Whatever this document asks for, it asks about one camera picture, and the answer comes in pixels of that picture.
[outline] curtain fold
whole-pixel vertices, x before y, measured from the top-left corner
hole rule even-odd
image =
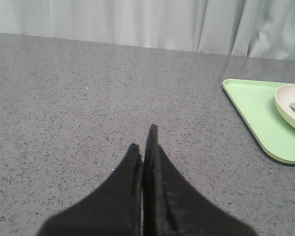
[[[295,60],[295,0],[0,0],[0,32]]]

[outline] speckled surface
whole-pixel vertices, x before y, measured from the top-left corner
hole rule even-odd
[[[261,236],[295,236],[295,166],[258,146],[226,78],[295,62],[0,33],[0,236],[32,236],[100,185],[151,123],[180,172]]]

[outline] green tray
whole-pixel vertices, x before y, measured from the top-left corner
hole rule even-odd
[[[295,164],[295,129],[275,107],[276,90],[284,83],[227,79],[223,88],[256,137],[272,158]]]

